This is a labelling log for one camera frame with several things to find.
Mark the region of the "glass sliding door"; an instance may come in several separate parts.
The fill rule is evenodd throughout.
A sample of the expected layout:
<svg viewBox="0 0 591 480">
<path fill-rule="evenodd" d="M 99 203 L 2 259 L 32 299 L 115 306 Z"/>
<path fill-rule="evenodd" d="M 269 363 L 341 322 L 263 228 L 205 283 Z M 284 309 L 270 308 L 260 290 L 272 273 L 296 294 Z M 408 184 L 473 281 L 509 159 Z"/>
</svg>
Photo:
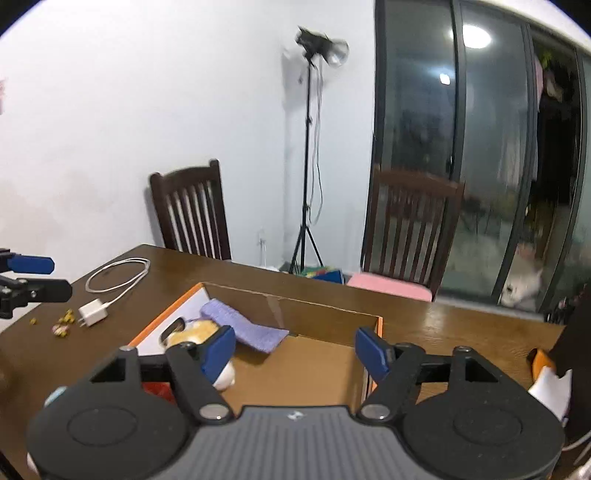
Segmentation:
<svg viewBox="0 0 591 480">
<path fill-rule="evenodd" d="M 590 275 L 589 35 L 549 1 L 380 1 L 375 28 L 375 163 L 465 184 L 436 296 L 517 309 L 530 243 L 557 308 Z"/>
</svg>

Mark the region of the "white usb charger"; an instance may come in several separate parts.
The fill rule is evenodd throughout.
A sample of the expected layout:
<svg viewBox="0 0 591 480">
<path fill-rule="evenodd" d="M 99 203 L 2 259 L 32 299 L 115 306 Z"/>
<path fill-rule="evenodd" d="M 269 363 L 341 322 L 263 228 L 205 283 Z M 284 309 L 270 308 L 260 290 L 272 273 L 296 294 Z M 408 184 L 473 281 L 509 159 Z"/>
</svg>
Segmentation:
<svg viewBox="0 0 591 480">
<path fill-rule="evenodd" d="M 78 309 L 78 323 L 84 327 L 91 327 L 107 317 L 107 305 L 99 299 L 94 299 Z"/>
</svg>

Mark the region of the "red cardboard box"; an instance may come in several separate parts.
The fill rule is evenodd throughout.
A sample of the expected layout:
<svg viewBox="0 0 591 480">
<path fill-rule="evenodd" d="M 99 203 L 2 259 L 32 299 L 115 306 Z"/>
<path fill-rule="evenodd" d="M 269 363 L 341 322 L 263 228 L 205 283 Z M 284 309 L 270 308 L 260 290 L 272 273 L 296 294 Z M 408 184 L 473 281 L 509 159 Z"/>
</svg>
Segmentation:
<svg viewBox="0 0 591 480">
<path fill-rule="evenodd" d="M 253 323 L 288 332 L 270 354 L 236 345 L 232 358 L 235 384 L 222 393 L 233 411 L 248 405 L 346 405 L 355 410 L 376 388 L 353 345 L 360 327 L 382 334 L 382 317 L 214 283 L 191 287 L 130 345 L 140 355 L 162 353 L 164 329 L 179 317 L 197 318 L 210 299 L 221 301 Z"/>
</svg>

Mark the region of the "yellow hamster plush toy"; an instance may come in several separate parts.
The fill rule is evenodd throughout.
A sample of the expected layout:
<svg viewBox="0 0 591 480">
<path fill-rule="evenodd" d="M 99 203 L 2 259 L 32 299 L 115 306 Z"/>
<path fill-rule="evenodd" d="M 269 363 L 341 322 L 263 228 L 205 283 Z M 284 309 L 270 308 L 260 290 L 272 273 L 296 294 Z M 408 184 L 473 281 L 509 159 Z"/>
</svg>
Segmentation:
<svg viewBox="0 0 591 480">
<path fill-rule="evenodd" d="M 160 334 L 160 343 L 164 348 L 169 348 L 182 342 L 202 344 L 219 330 L 219 326 L 212 320 L 192 319 L 185 320 L 178 317 Z M 213 383 L 218 391 L 228 390 L 235 385 L 235 367 L 228 361 Z"/>
</svg>

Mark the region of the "white plush dog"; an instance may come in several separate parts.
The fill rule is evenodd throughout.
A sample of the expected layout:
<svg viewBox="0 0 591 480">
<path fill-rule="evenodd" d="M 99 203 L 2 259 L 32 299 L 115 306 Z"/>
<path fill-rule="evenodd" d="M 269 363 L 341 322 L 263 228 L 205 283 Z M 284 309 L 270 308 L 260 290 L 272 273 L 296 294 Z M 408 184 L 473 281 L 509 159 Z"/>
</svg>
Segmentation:
<svg viewBox="0 0 591 480">
<path fill-rule="evenodd" d="M 542 289 L 543 261 L 533 244 L 519 243 L 499 303 L 508 308 L 534 312 Z"/>
</svg>

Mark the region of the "dark wooden chair left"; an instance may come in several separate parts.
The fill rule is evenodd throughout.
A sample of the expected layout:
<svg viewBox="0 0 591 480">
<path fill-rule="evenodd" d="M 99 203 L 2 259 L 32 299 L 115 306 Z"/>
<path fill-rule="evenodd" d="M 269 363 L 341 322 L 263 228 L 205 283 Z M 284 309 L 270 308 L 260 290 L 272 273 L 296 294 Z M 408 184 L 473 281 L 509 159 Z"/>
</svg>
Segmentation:
<svg viewBox="0 0 591 480">
<path fill-rule="evenodd" d="M 165 175 L 155 172 L 149 187 L 165 248 L 231 258 L 218 160 Z"/>
</svg>

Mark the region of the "dark wooden chair right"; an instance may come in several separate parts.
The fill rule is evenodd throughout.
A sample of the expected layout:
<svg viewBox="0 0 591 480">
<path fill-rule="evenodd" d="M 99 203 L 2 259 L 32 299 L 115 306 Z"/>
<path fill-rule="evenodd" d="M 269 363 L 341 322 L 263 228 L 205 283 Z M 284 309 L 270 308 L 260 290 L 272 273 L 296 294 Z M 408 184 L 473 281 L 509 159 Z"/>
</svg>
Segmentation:
<svg viewBox="0 0 591 480">
<path fill-rule="evenodd" d="M 441 287 L 464 201 L 465 184 L 427 173 L 375 167 L 361 272 L 388 283 Z"/>
</svg>

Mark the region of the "orange white penguin plush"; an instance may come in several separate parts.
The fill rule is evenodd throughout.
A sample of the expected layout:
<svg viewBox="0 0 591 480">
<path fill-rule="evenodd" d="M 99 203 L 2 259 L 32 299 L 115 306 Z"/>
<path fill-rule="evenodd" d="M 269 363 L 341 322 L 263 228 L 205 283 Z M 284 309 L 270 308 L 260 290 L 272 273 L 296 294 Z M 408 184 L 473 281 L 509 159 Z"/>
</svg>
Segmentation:
<svg viewBox="0 0 591 480">
<path fill-rule="evenodd" d="M 527 361 L 533 378 L 529 393 L 565 424 L 571 400 L 572 370 L 560 376 L 555 362 L 539 348 L 530 352 Z"/>
</svg>

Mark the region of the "purple knitted cloth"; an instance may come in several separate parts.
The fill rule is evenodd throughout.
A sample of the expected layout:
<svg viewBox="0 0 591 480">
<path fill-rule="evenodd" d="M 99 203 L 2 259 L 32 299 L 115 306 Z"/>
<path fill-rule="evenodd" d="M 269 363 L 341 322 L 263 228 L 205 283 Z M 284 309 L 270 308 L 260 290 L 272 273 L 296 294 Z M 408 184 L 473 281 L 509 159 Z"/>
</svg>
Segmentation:
<svg viewBox="0 0 591 480">
<path fill-rule="evenodd" d="M 237 310 L 217 299 L 206 302 L 200 308 L 200 315 L 219 326 L 231 327 L 235 330 L 235 337 L 240 343 L 264 354 L 273 353 L 276 347 L 290 335 L 290 331 L 286 329 L 252 323 Z"/>
</svg>

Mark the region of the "black studio light stand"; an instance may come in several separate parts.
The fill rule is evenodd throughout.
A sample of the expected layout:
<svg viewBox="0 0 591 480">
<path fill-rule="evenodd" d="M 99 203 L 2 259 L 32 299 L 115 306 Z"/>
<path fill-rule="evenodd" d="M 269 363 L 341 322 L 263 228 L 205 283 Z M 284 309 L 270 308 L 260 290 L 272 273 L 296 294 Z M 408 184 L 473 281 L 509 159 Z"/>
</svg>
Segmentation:
<svg viewBox="0 0 591 480">
<path fill-rule="evenodd" d="M 290 274 L 303 274 L 307 245 L 311 245 L 315 260 L 324 265 L 311 225 L 320 220 L 324 208 L 324 186 L 320 166 L 322 134 L 322 102 L 324 101 L 324 66 L 342 67 L 349 58 L 349 44 L 345 40 L 332 39 L 308 28 L 298 28 L 295 42 L 303 50 L 305 69 L 301 81 L 305 81 L 304 119 L 304 179 L 301 193 L 301 222 L 290 260 Z"/>
</svg>

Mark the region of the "colourful blue toy box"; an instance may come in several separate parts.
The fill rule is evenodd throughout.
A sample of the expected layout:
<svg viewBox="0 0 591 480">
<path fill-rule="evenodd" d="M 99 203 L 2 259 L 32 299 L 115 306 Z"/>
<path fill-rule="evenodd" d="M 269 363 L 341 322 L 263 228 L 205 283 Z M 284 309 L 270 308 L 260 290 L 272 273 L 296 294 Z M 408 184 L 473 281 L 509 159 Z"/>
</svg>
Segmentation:
<svg viewBox="0 0 591 480">
<path fill-rule="evenodd" d="M 298 275 L 308 279 L 321 280 L 335 284 L 346 283 L 342 270 L 332 267 L 304 267 L 304 270 L 298 273 Z"/>
</svg>

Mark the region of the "dark wooden chair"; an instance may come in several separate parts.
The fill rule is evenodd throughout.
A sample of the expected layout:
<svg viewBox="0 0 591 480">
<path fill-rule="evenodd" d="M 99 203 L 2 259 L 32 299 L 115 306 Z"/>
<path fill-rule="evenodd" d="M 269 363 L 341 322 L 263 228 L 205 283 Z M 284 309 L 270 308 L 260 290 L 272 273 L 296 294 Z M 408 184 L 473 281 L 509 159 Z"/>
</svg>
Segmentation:
<svg viewBox="0 0 591 480">
<path fill-rule="evenodd" d="M 165 175 L 155 172 L 149 187 L 165 248 L 231 258 L 218 160 Z"/>
<path fill-rule="evenodd" d="M 388 283 L 441 287 L 464 201 L 465 184 L 427 173 L 375 167 L 361 272 Z"/>
</svg>

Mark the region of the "pink seat cushion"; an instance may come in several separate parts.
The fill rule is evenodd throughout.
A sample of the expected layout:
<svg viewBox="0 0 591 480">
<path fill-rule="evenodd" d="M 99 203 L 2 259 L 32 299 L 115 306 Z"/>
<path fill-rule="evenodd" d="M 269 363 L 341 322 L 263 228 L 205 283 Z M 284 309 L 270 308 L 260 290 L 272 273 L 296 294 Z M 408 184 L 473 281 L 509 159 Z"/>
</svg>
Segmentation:
<svg viewBox="0 0 591 480">
<path fill-rule="evenodd" d="M 346 285 L 418 301 L 433 301 L 433 293 L 422 285 L 370 273 L 356 273 Z"/>
</svg>

